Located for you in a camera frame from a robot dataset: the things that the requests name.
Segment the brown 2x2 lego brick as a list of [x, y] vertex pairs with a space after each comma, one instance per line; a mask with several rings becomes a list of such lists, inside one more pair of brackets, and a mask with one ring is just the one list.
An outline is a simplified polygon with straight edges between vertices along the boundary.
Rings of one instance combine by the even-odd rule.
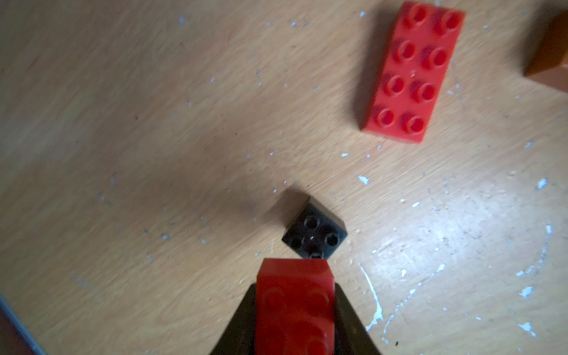
[[525, 77], [567, 93], [567, 11], [550, 22]]

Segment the black 2x2 lego brick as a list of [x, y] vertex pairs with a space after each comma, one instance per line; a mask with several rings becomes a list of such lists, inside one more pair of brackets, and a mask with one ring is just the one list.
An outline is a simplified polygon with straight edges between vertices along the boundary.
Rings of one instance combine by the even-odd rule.
[[313, 196], [308, 196], [282, 242], [303, 259], [328, 260], [347, 237], [343, 220]]

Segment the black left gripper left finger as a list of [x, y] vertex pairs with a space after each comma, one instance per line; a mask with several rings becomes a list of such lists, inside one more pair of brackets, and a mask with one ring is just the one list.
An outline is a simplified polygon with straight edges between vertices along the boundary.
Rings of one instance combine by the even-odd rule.
[[256, 283], [245, 293], [211, 355], [253, 355], [256, 326]]

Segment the red 2x4 lego brick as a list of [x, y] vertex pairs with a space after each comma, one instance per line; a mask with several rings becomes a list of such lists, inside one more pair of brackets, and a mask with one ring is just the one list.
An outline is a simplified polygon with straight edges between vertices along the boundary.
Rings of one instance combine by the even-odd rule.
[[457, 9], [402, 4], [362, 131], [423, 142], [465, 18]]

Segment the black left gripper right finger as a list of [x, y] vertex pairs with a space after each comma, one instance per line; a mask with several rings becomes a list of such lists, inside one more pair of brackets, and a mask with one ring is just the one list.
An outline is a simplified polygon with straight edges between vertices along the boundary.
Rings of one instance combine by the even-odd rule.
[[338, 283], [334, 299], [334, 354], [381, 355]]

